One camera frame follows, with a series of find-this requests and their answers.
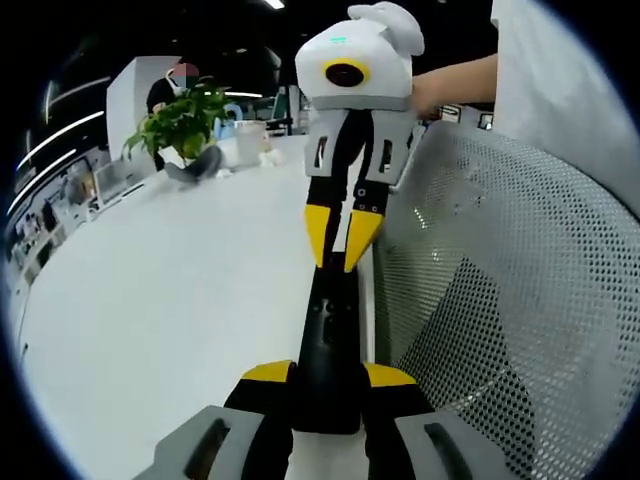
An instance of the white table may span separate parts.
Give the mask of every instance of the white table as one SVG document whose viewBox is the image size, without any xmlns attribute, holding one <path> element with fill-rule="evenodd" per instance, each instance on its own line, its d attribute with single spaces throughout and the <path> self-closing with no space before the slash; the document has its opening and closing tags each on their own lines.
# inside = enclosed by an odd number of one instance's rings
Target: white table
<svg viewBox="0 0 640 480">
<path fill-rule="evenodd" d="M 275 139 L 281 167 L 197 187 L 154 175 L 74 233 L 38 276 L 23 368 L 85 478 L 132 477 L 160 439 L 222 405 L 245 371 L 297 358 L 314 271 L 305 141 Z M 331 478 L 309 462 L 358 478 L 344 469 L 366 469 L 352 455 L 362 441 L 297 436 L 288 478 Z"/>
</svg>

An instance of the green leaves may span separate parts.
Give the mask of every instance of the green leaves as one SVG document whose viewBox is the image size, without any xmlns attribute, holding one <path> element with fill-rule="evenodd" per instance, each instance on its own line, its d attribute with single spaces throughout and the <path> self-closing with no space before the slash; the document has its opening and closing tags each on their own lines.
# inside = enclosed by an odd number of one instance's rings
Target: green leaves
<svg viewBox="0 0 640 480">
<path fill-rule="evenodd" d="M 173 146 L 183 158 L 197 158 L 211 138 L 216 118 L 228 118 L 224 106 L 229 99 L 211 85 L 196 85 L 174 102 L 140 122 L 138 129 L 124 144 L 131 150 L 142 144 L 151 155 Z"/>
</svg>

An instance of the ceiling light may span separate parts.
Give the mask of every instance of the ceiling light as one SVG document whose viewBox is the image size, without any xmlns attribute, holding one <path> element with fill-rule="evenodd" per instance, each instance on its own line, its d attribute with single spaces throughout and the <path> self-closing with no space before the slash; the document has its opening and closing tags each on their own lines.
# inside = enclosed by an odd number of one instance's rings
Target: ceiling light
<svg viewBox="0 0 640 480">
<path fill-rule="evenodd" d="M 53 81 L 49 82 L 47 94 L 44 97 L 44 123 L 49 123 L 49 106 L 51 105 L 51 92 L 53 90 Z"/>
<path fill-rule="evenodd" d="M 251 97 L 251 98 L 262 98 L 262 95 L 259 93 L 246 93 L 246 92 L 224 92 L 227 97 Z"/>
<path fill-rule="evenodd" d="M 16 171 L 20 169 L 20 167 L 22 167 L 22 165 L 24 165 L 25 163 L 27 163 L 31 157 L 33 157 L 36 153 L 38 153 L 40 150 L 42 150 L 44 147 L 46 147 L 47 145 L 49 145 L 51 142 L 53 142 L 56 138 L 58 138 L 61 135 L 64 135 L 65 133 L 67 133 L 69 130 L 73 130 L 74 128 L 76 128 L 79 125 L 82 125 L 83 123 L 88 122 L 89 120 L 93 120 L 94 118 L 98 118 L 100 115 L 104 115 L 104 111 L 101 112 L 96 112 L 94 114 L 89 115 L 88 117 L 84 117 L 81 118 L 80 120 L 78 120 L 77 122 L 73 122 L 71 125 L 67 125 L 66 127 L 64 127 L 62 130 L 57 131 L 56 133 L 54 133 L 53 135 L 51 135 L 49 138 L 47 138 L 44 142 L 42 142 L 41 144 L 39 144 L 36 148 L 34 148 L 33 150 L 31 150 L 29 153 L 27 153 L 27 155 L 20 160 L 20 163 L 18 164 L 18 166 L 16 167 Z"/>
<path fill-rule="evenodd" d="M 29 190 L 31 190 L 31 187 L 33 187 L 36 182 L 38 180 L 40 180 L 42 177 L 44 177 L 47 173 L 49 173 L 51 170 L 53 170 L 55 167 L 57 167 L 58 165 L 60 165 L 62 162 L 64 162 L 67 158 L 69 158 L 70 156 L 74 155 L 76 153 L 76 149 L 74 148 L 73 150 L 71 150 L 70 152 L 65 153 L 63 156 L 61 156 L 58 160 L 56 160 L 55 162 L 53 162 L 51 165 L 49 165 L 47 168 L 45 168 L 42 172 L 40 172 L 38 175 L 36 175 L 35 177 L 33 177 L 31 179 L 31 181 L 29 183 L 27 183 L 24 188 L 22 190 L 20 190 L 20 193 L 18 193 L 18 195 L 16 195 L 16 198 L 13 200 L 13 202 L 11 202 L 11 205 L 9 205 L 9 210 L 7 210 L 7 215 L 11 214 L 11 210 L 13 210 L 13 208 L 27 195 L 27 193 L 29 193 Z"/>
<path fill-rule="evenodd" d="M 280 0 L 264 0 L 265 2 L 267 2 L 271 8 L 273 8 L 274 10 L 280 10 L 281 8 L 284 8 L 284 4 L 280 1 Z"/>
<path fill-rule="evenodd" d="M 81 92 L 82 90 L 89 88 L 89 87 L 93 87 L 95 85 L 100 85 L 101 83 L 105 83 L 108 82 L 109 80 L 111 80 L 111 77 L 102 77 L 102 78 L 98 78 L 97 80 L 93 80 L 91 82 L 85 83 L 83 85 L 80 85 L 79 87 L 73 88 L 71 90 L 68 90 L 60 95 L 58 95 L 56 98 L 54 98 L 53 100 L 51 100 L 51 102 L 49 103 L 49 107 L 51 107 L 54 103 L 59 102 L 60 100 L 67 98 L 70 95 L 73 95 L 75 93 Z"/>
</svg>

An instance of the human hand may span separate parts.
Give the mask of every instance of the human hand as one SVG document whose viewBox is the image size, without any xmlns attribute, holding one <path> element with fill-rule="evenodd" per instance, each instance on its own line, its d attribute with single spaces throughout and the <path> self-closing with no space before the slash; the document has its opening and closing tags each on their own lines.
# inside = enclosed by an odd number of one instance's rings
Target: human hand
<svg viewBox="0 0 640 480">
<path fill-rule="evenodd" d="M 159 103 L 159 104 L 157 104 L 157 105 L 154 105 L 154 106 L 153 106 L 152 111 L 153 111 L 153 113 L 158 113 L 158 112 L 159 112 L 160 110 L 162 110 L 165 106 L 166 106 L 166 103 L 164 103 L 164 102 L 163 102 L 163 103 Z"/>
</svg>

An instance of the human arm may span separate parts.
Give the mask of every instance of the human arm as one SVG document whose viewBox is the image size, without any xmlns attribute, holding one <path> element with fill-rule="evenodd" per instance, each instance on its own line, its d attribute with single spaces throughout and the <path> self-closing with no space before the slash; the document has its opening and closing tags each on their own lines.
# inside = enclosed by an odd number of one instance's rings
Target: human arm
<svg viewBox="0 0 640 480">
<path fill-rule="evenodd" d="M 450 103 L 496 99 L 498 54 L 432 70 L 413 79 L 413 106 L 420 116 Z"/>
</svg>

